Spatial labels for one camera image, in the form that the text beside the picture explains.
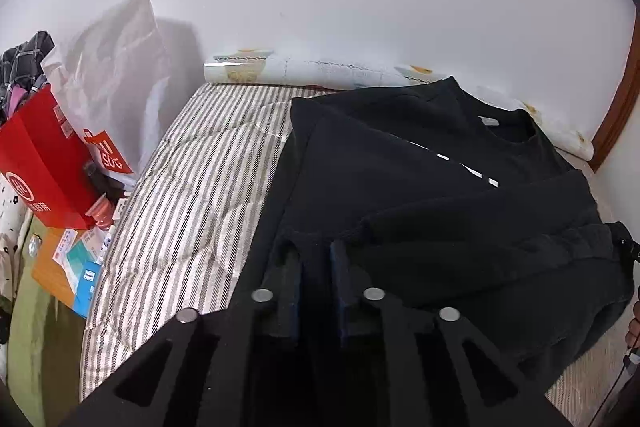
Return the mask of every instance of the white logo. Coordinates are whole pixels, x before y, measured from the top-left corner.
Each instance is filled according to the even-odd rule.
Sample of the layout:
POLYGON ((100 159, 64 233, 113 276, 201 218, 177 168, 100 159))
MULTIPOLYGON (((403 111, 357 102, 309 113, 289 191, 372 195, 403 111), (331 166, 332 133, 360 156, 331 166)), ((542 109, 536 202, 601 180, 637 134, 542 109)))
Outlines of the white logo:
POLYGON ((29 188, 29 185, 27 185, 24 180, 20 178, 20 176, 14 174, 13 172, 7 172, 5 176, 6 180, 11 183, 11 186, 15 189, 16 192, 18 192, 18 195, 23 200, 29 201, 31 203, 31 201, 35 199, 35 197, 33 196, 33 192, 31 192, 31 189, 29 188))

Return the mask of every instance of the metal rivet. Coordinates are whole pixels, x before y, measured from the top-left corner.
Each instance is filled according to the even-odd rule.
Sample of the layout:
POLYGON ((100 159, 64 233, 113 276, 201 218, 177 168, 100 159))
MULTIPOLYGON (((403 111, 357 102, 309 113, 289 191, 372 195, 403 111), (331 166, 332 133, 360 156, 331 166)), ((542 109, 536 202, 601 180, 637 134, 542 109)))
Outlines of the metal rivet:
POLYGON ((438 313, 443 321, 455 322, 460 318, 460 312, 455 308, 443 308, 438 313))
POLYGON ((182 324, 188 324, 198 318, 198 311, 193 308, 184 308, 175 314, 175 318, 182 324))
POLYGON ((267 288, 258 288, 251 293, 251 298, 256 302, 268 302, 273 299, 273 292, 267 288))
POLYGON ((385 298, 385 291, 375 287, 367 288, 362 294, 369 301, 381 301, 385 298))

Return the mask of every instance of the striped bedding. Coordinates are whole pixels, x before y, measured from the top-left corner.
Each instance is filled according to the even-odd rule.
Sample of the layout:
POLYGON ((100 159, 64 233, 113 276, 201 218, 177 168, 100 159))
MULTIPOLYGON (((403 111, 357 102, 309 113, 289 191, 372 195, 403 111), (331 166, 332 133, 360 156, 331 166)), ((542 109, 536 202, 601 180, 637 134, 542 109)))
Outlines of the striped bedding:
MULTIPOLYGON (((227 305, 290 133, 290 99, 326 92, 205 84, 193 95, 111 243, 84 332, 81 399, 180 309, 227 305)), ((567 159, 592 181, 586 163, 567 159)), ((588 423, 620 367, 626 316, 547 394, 575 426, 588 423)))

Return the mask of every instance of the white plastic bag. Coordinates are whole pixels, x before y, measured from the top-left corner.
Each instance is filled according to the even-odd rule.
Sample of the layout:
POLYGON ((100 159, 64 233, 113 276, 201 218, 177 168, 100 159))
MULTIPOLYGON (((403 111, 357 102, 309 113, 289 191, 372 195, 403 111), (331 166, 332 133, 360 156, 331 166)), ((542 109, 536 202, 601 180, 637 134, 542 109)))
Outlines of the white plastic bag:
POLYGON ((150 0, 126 0, 42 61, 53 95, 104 174, 132 187, 188 98, 150 0))

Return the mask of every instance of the black cable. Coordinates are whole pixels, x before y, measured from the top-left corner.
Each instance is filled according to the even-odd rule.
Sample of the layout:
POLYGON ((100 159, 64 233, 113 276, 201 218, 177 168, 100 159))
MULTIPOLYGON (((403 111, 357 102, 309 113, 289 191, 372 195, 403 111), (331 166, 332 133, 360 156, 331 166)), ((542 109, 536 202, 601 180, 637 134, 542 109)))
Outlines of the black cable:
MULTIPOLYGON (((633 339, 633 342, 631 342, 631 347, 629 348, 628 353, 625 355, 625 359, 628 358, 629 353, 631 353, 631 350, 634 349, 634 347, 636 347, 636 342, 638 341, 638 338, 640 338, 640 333, 638 333, 636 335, 636 337, 633 339)), ((607 393, 607 396, 604 397, 604 400, 602 401, 602 403, 600 404, 600 407, 598 407, 598 410, 596 411, 596 414, 593 415, 593 418, 591 418, 591 421, 589 422, 589 425, 587 425, 587 427, 591 427, 591 425, 593 424, 593 422, 595 421, 595 419, 598 417, 598 415, 600 414, 600 411, 602 410, 602 408, 604 407, 604 404, 606 404, 607 400, 609 399, 609 396, 611 396, 611 393, 613 393, 613 390, 616 388, 618 382, 620 381, 620 378, 622 377, 622 374, 625 372, 626 369, 626 365, 623 362, 622 364, 622 369, 620 369, 620 372, 618 373, 618 376, 616 377, 616 380, 614 380, 613 385, 611 386, 611 389, 609 389, 609 392, 607 393)))

